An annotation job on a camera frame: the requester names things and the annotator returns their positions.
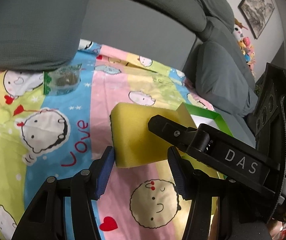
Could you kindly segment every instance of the blue stripe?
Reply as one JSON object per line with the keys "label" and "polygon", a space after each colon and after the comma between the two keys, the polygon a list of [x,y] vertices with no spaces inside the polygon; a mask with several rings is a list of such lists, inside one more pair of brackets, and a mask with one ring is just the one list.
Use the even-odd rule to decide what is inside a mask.
{"label": "blue stripe", "polygon": [[[178,80],[178,81],[180,81],[180,82],[182,82],[182,84],[183,84],[183,81],[184,81],[184,79],[185,79],[185,77],[179,77],[178,76],[178,74],[177,74],[177,72],[176,72],[176,70],[175,69],[171,69],[171,71],[170,71],[170,73],[169,73],[169,77],[170,78],[173,78],[173,79],[176,79],[176,80]],[[190,102],[190,100],[188,100],[187,99],[187,95],[190,93],[190,91],[187,89],[187,87],[185,87],[185,86],[180,86],[180,85],[178,85],[178,84],[176,84],[176,83],[174,83],[175,84],[175,88],[177,89],[177,91],[181,94],[181,96],[183,97],[183,99],[185,100],[185,103],[187,103],[187,104],[192,104],[191,102]]]}
{"label": "blue stripe", "polygon": [[[48,96],[42,104],[42,108],[58,109],[58,111],[67,117],[70,124],[70,136],[68,141],[61,147],[38,157],[32,166],[27,167],[24,189],[25,209],[47,177],[55,175],[58,175],[58,179],[72,177],[80,170],[88,168],[92,163],[91,140],[90,137],[86,138],[87,133],[85,132],[90,133],[91,84],[95,61],[96,54],[77,52],[71,65],[82,63],[83,70],[79,87],[66,95]],[[87,147],[87,151],[80,153],[75,147],[77,147],[79,151],[83,151],[85,147]],[[73,163],[73,156],[70,152],[72,152],[76,158],[75,165],[62,167],[61,164]],[[97,217],[99,224],[96,201],[92,203],[95,217]],[[66,198],[65,208],[67,237],[68,240],[74,240],[69,198]],[[100,231],[100,234],[102,240],[104,240],[103,232]]]}

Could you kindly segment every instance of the gray sofa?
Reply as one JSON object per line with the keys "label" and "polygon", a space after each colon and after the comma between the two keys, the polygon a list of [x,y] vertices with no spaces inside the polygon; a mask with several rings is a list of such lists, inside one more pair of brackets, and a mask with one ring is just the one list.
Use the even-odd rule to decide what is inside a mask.
{"label": "gray sofa", "polygon": [[[182,70],[192,82],[195,82],[201,44],[214,40],[223,44],[234,56],[238,66],[247,72],[249,68],[231,31],[219,20],[214,24],[222,30],[211,28],[212,21],[216,21],[216,18],[208,20],[203,32],[195,33],[172,17],[141,2],[89,0],[81,38],[155,59]],[[254,78],[249,74],[249,84],[254,90]],[[255,147],[255,138],[243,117],[217,107],[215,110],[222,115],[236,138]]]}
{"label": "gray sofa", "polygon": [[0,70],[57,68],[72,59],[79,38],[116,47],[182,70],[233,135],[254,147],[243,118],[254,110],[255,82],[226,0],[60,0],[59,10],[47,0],[7,1],[0,0]]}

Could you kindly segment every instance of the colorful bedsheet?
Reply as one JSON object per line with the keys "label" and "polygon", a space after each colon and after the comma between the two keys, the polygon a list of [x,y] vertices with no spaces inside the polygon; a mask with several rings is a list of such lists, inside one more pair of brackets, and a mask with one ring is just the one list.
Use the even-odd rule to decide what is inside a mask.
{"label": "colorful bedsheet", "polygon": [[[151,59],[81,41],[76,91],[43,95],[43,74],[0,73],[0,237],[11,239],[49,176],[75,175],[112,145],[111,110],[118,102],[176,109],[181,102],[213,110],[182,72]],[[190,207],[174,186],[167,161],[114,167],[105,194],[93,201],[103,240],[181,239]],[[66,201],[68,239],[73,239]]]}

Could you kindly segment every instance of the green stripe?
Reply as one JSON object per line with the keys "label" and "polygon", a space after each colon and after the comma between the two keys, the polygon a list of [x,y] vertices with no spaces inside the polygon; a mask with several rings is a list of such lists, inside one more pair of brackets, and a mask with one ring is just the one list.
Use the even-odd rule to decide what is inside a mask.
{"label": "green stripe", "polygon": [[189,114],[193,114],[193,115],[197,115],[197,116],[201,116],[201,117],[206,117],[209,119],[215,119],[217,118],[217,116],[219,116],[220,114],[207,110],[207,109],[203,109],[197,106],[193,106],[190,104],[185,104],[185,107],[187,108],[187,111],[189,112]]}
{"label": "green stripe", "polygon": [[220,114],[218,114],[218,117],[214,119],[214,122],[222,132],[234,137],[231,130],[229,129],[229,127],[227,126],[226,122],[224,121],[223,117]]}
{"label": "green stripe", "polygon": [[189,114],[212,119],[222,132],[233,137],[231,130],[229,129],[228,125],[220,114],[210,111],[208,109],[192,106],[190,104],[185,104],[185,107],[187,108]]}

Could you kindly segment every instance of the cartoon face print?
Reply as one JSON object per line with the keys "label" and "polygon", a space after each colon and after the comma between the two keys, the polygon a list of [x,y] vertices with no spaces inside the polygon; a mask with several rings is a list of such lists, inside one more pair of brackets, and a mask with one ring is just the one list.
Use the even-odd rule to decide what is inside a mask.
{"label": "cartoon face print", "polygon": [[172,182],[148,180],[132,193],[130,210],[141,226],[159,228],[167,225],[181,210],[179,195]]}
{"label": "cartoon face print", "polygon": [[11,240],[16,229],[14,218],[0,205],[0,231],[5,240]]}
{"label": "cartoon face print", "polygon": [[198,106],[198,107],[201,107],[201,108],[207,108],[200,100],[195,100],[193,98],[193,96],[191,95],[191,93],[187,94],[187,99],[188,99],[188,101],[190,101],[190,103],[193,106]]}
{"label": "cartoon face print", "polygon": [[122,65],[127,65],[128,64],[127,61],[121,60],[119,58],[114,58],[114,57],[109,57],[108,58],[108,62],[113,63],[113,64],[118,63],[118,64],[122,64]]}
{"label": "cartoon face print", "polygon": [[234,25],[233,34],[234,34],[234,37],[237,39],[237,41],[241,41],[244,38],[242,29],[238,27],[236,24]]}
{"label": "cartoon face print", "polygon": [[94,45],[94,42],[81,39],[79,41],[78,49],[88,50],[88,49],[91,49],[93,45]]}
{"label": "cartoon face print", "polygon": [[142,91],[131,91],[128,94],[128,97],[133,103],[137,103],[142,106],[152,106],[155,104],[155,99]]}
{"label": "cartoon face print", "polygon": [[185,77],[185,74],[184,74],[182,71],[179,71],[178,69],[176,69],[176,74],[177,74],[180,78]]}
{"label": "cartoon face print", "polygon": [[70,124],[67,117],[58,110],[43,108],[16,125],[29,154],[23,157],[32,165],[36,157],[61,147],[69,138]]}
{"label": "cartoon face print", "polygon": [[138,60],[144,67],[150,67],[153,63],[153,60],[142,56],[139,56]]}
{"label": "cartoon face print", "polygon": [[109,75],[116,75],[118,73],[121,73],[121,70],[115,67],[107,66],[107,65],[98,65],[95,67],[95,70],[97,71],[103,71],[106,74]]}
{"label": "cartoon face print", "polygon": [[18,98],[43,84],[43,73],[32,74],[8,70],[4,74],[3,84],[11,97]]}
{"label": "cartoon face print", "polygon": [[86,44],[84,49],[90,49],[91,47],[93,47],[93,42],[92,41],[89,44]]}

